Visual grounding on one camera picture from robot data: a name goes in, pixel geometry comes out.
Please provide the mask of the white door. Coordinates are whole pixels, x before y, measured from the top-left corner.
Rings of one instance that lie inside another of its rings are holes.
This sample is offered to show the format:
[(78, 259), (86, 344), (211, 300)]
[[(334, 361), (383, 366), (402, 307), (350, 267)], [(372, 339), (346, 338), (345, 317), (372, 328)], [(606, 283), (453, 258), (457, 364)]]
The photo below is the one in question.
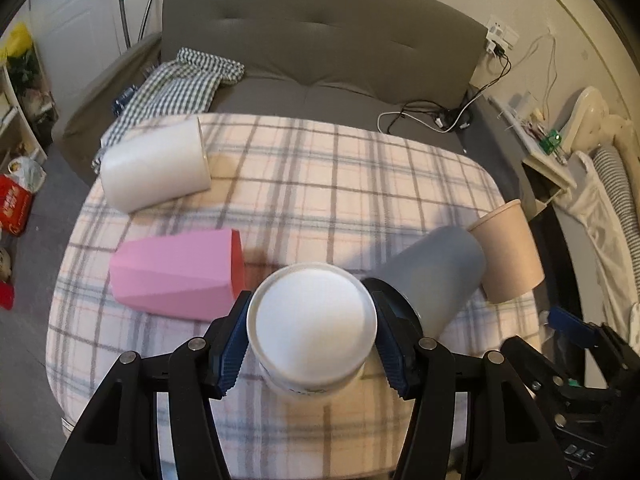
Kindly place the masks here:
[(113, 0), (29, 0), (32, 36), (58, 114), (120, 55)]

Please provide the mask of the beige paper cup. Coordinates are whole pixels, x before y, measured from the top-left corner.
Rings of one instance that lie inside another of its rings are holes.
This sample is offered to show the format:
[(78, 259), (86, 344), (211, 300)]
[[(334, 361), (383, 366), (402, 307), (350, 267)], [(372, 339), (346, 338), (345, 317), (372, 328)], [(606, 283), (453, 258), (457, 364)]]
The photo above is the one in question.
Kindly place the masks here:
[(485, 214), (468, 231), (485, 255), (482, 287), (489, 302), (504, 304), (542, 283), (544, 269), (520, 200)]

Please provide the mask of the cream bed headboard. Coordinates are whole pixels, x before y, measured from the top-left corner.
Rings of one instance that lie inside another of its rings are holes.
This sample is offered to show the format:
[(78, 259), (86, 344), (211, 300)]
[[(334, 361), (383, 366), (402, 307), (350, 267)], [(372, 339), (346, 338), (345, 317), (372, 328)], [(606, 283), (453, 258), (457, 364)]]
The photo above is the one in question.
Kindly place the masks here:
[(594, 87), (587, 87), (579, 93), (560, 135), (561, 148), (567, 155), (574, 151), (590, 153), (598, 145), (612, 144), (616, 136), (639, 144), (634, 123), (611, 113), (602, 93)]

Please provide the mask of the white shelf unit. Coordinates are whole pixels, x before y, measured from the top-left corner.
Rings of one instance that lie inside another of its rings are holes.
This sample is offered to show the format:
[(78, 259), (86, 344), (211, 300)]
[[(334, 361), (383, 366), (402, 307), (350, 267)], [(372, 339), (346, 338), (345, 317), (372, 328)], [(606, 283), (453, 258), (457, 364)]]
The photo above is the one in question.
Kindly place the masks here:
[(1, 170), (17, 156), (27, 156), (40, 166), (48, 158), (17, 99), (6, 66), (1, 65)]

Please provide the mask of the white bedside table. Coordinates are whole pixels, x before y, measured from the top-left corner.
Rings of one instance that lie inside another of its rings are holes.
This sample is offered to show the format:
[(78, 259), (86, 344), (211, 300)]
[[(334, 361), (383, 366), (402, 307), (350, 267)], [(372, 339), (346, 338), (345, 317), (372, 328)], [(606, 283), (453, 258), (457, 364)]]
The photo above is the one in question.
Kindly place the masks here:
[(488, 102), (497, 111), (506, 132), (515, 140), (518, 162), (515, 167), (522, 170), (525, 181), (523, 209), (528, 220), (532, 220), (552, 203), (555, 196), (577, 188), (577, 183), (566, 165), (554, 155), (547, 155), (526, 132), (510, 107), (490, 96)]

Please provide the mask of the pink faceted cup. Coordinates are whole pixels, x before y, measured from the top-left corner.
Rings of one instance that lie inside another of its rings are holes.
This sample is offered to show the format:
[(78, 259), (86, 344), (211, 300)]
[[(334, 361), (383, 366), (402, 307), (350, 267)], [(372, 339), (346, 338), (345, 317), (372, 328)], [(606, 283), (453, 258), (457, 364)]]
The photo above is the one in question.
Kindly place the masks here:
[(131, 309), (210, 322), (245, 288), (240, 233), (232, 229), (154, 236), (121, 244), (110, 261), (117, 302)]

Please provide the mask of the grey plastic cup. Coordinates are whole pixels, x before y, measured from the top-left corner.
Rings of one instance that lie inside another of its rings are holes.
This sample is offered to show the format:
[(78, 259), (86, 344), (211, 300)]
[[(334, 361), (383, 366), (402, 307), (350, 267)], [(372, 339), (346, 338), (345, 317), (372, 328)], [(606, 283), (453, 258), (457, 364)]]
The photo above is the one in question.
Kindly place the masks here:
[(460, 226), (428, 233), (368, 274), (390, 286), (412, 309), (422, 334), (435, 338), (480, 287), (486, 258), (480, 243)]

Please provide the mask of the striped pillow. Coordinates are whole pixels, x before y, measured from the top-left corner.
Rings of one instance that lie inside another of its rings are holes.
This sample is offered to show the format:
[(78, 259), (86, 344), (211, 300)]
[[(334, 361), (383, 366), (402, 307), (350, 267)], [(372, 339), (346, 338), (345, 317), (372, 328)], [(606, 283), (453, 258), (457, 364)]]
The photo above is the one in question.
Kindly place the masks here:
[(634, 272), (638, 273), (639, 223), (623, 159), (613, 145), (600, 145), (593, 152), (592, 160), (618, 220), (620, 220)]

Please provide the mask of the red shopping bag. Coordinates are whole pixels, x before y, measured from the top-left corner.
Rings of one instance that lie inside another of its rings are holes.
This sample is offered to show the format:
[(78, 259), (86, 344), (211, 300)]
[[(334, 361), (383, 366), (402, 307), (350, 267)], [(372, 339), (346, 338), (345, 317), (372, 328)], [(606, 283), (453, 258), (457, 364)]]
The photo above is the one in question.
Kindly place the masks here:
[(26, 228), (30, 208), (47, 174), (27, 156), (18, 156), (9, 162), (1, 175), (1, 229), (13, 236), (21, 236)]

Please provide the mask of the white floral paper cup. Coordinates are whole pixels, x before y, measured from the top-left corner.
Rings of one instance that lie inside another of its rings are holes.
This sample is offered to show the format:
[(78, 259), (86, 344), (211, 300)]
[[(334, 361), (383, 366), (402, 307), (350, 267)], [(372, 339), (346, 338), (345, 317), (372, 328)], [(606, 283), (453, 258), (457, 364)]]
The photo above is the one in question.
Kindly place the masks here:
[(277, 270), (253, 292), (248, 343), (268, 386), (291, 401), (327, 399), (362, 373), (378, 332), (370, 292), (329, 263)]

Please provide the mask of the yellow plastic bag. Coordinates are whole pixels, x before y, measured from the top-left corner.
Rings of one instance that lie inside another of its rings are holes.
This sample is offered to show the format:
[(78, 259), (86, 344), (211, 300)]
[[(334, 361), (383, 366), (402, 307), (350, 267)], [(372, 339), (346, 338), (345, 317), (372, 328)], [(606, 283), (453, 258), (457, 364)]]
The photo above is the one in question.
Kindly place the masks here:
[(4, 63), (8, 58), (20, 58), (32, 48), (34, 42), (26, 24), (18, 22), (1, 44), (0, 58)]

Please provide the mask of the green bottle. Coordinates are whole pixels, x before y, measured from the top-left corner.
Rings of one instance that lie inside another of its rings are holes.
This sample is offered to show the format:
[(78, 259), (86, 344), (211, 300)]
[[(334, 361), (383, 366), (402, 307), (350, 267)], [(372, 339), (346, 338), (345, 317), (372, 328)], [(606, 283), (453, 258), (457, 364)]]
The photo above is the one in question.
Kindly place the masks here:
[(538, 144), (544, 154), (554, 154), (561, 143), (562, 136), (555, 129), (546, 130), (541, 128), (538, 130)]

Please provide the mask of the checked folded blanket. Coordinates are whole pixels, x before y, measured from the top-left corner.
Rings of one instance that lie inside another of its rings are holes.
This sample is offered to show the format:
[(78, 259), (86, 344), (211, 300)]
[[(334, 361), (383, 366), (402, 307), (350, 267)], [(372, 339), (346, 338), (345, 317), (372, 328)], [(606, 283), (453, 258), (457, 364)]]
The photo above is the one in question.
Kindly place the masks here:
[(127, 131), (155, 117), (205, 113), (220, 86), (237, 84), (245, 74), (238, 62), (191, 48), (181, 48), (172, 61), (163, 62), (107, 128), (93, 157), (98, 174), (106, 151), (119, 144)]

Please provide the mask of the white bed sheet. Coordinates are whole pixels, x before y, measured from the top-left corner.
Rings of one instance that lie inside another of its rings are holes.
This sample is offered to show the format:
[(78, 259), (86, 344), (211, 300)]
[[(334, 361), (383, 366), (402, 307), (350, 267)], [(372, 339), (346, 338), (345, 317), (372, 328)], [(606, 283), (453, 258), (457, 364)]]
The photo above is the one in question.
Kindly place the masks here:
[(576, 184), (555, 196), (554, 203), (585, 229), (597, 257), (604, 320), (637, 351), (639, 289), (620, 218), (589, 155), (571, 154), (568, 169)]

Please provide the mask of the plaid table cloth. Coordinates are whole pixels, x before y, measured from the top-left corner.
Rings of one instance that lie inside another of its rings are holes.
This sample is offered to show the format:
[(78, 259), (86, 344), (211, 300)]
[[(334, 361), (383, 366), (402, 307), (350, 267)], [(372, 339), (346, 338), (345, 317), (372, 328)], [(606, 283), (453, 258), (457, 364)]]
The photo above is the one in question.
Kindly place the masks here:
[[(122, 214), (93, 185), (75, 223), (52, 297), (46, 370), (66, 425), (122, 352), (155, 356), (204, 333), (200, 322), (119, 304), (113, 252), (138, 238), (239, 231), (248, 286), (281, 266), (323, 261), (367, 274), (438, 226), (469, 226), (498, 208), (494, 179), (476, 162), (377, 132), (300, 119), (205, 115), (207, 192)], [(288, 402), (247, 356), (212, 406), (224, 458), (240, 479), (344, 479), (392, 470), (412, 410), (370, 356), (346, 392)]]

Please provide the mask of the grey sofa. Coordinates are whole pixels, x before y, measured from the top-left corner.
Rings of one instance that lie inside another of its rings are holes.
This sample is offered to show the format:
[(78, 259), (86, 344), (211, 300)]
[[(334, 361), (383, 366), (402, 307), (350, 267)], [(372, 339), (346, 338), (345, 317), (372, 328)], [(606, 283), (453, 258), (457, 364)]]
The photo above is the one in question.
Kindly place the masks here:
[(486, 34), (437, 0), (163, 0), (160, 32), (91, 81), (52, 139), (92, 182), (115, 99), (140, 84), (146, 68), (188, 47), (245, 66), (208, 112), (388, 131), (469, 156), (514, 200), (524, 195), (518, 160), (488, 102), (471, 96)]

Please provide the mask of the white wall power strip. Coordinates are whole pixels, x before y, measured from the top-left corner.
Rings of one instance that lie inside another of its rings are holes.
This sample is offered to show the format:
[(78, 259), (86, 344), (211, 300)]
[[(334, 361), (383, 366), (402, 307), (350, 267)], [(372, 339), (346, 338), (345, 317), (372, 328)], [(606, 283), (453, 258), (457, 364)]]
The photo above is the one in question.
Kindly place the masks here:
[(485, 50), (488, 54), (498, 55), (513, 50), (520, 40), (520, 35), (495, 15), (489, 17), (486, 28)]

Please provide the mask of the red bag on floor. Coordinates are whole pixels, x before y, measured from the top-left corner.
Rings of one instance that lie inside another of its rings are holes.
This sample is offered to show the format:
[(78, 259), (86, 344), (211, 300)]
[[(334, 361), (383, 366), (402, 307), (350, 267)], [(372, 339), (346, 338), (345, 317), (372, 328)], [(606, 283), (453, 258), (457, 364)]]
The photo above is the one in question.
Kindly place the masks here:
[(15, 289), (11, 283), (0, 282), (0, 307), (11, 311), (13, 309), (15, 299)]

